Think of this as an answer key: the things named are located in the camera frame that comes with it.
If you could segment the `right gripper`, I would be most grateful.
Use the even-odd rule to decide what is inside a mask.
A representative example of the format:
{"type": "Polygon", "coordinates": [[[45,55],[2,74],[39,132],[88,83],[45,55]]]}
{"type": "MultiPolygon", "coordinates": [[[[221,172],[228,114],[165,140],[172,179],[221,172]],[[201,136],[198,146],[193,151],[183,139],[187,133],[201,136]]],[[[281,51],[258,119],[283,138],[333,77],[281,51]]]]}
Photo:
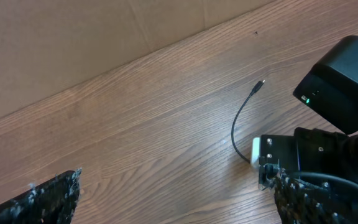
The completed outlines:
{"type": "Polygon", "coordinates": [[[260,136],[259,185],[278,172],[329,174],[358,184],[358,133],[296,128],[293,135],[260,136]]]}

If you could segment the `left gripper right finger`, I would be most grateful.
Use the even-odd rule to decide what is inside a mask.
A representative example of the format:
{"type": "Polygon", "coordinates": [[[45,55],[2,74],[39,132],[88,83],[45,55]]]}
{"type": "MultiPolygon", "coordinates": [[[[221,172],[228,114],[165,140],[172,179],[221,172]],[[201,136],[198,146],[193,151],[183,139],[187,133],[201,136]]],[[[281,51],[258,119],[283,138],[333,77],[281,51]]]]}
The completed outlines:
{"type": "Polygon", "coordinates": [[[358,184],[351,180],[283,170],[270,187],[282,223],[358,223],[358,184]]]}

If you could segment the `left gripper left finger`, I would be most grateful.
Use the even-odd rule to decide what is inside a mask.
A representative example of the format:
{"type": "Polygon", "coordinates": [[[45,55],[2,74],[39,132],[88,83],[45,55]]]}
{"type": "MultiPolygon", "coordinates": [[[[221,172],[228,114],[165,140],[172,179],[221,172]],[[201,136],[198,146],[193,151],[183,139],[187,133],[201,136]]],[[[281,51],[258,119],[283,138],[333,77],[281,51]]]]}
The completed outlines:
{"type": "Polygon", "coordinates": [[[80,197],[81,169],[68,170],[0,204],[2,223],[70,223],[80,197]]]}

